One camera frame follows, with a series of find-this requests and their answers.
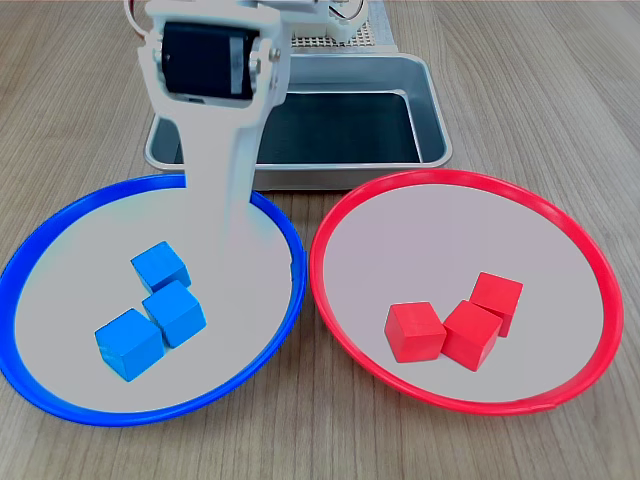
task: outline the screw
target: screw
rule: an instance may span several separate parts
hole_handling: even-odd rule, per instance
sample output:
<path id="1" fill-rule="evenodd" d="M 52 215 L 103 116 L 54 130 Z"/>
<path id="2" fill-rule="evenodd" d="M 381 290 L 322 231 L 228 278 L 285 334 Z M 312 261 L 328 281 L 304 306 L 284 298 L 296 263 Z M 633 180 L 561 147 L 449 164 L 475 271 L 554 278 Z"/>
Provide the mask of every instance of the screw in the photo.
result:
<path id="1" fill-rule="evenodd" d="M 278 62 L 280 61 L 280 49 L 279 48 L 272 48 L 271 51 L 269 52 L 269 60 L 271 62 Z"/>

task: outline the white robotic arm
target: white robotic arm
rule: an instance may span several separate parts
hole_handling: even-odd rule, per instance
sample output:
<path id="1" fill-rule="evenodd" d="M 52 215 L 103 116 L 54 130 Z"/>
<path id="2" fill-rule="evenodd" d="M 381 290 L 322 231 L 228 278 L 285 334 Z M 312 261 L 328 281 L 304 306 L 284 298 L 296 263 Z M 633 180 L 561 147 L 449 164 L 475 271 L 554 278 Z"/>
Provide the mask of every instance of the white robotic arm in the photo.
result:
<path id="1" fill-rule="evenodd" d="M 366 0 L 353 1 L 352 12 L 327 0 L 147 4 L 153 29 L 139 63 L 154 110 L 180 134 L 189 235 L 194 248 L 206 239 L 211 261 L 249 208 L 265 123 L 286 98 L 294 31 L 347 40 L 366 21 Z"/>

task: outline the wood grain surface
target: wood grain surface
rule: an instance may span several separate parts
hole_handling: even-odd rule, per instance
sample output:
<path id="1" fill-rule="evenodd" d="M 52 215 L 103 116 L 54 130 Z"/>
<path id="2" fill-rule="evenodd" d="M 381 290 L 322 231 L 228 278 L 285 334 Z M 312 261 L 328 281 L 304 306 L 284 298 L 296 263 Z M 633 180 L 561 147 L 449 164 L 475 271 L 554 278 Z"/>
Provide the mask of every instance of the wood grain surface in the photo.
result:
<path id="1" fill-rule="evenodd" d="M 311 295 L 273 360 L 191 415 L 131 429 L 58 420 L 0 380 L 0 478 L 640 478 L 640 4 L 393 1 L 401 51 L 430 65 L 451 168 L 503 178 L 573 216 L 622 287 L 607 374 L 551 413 L 443 411 L 373 379 Z M 154 173 L 153 116 L 121 2 L 0 2 L 0 262 L 60 208 Z M 306 248 L 332 194 L 270 194 Z M 52 321 L 64 312 L 52 313 Z"/>

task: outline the metal tray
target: metal tray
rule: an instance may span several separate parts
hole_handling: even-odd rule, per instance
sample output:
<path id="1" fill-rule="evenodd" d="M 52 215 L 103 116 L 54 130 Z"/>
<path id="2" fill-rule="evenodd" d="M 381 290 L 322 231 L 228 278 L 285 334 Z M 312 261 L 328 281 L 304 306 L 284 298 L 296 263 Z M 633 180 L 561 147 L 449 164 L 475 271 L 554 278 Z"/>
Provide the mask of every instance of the metal tray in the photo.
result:
<path id="1" fill-rule="evenodd" d="M 265 127 L 258 191 L 348 190 L 451 157 L 429 69 L 412 55 L 294 54 L 289 93 Z M 182 170 L 170 121 L 154 119 L 145 159 L 159 170 Z"/>

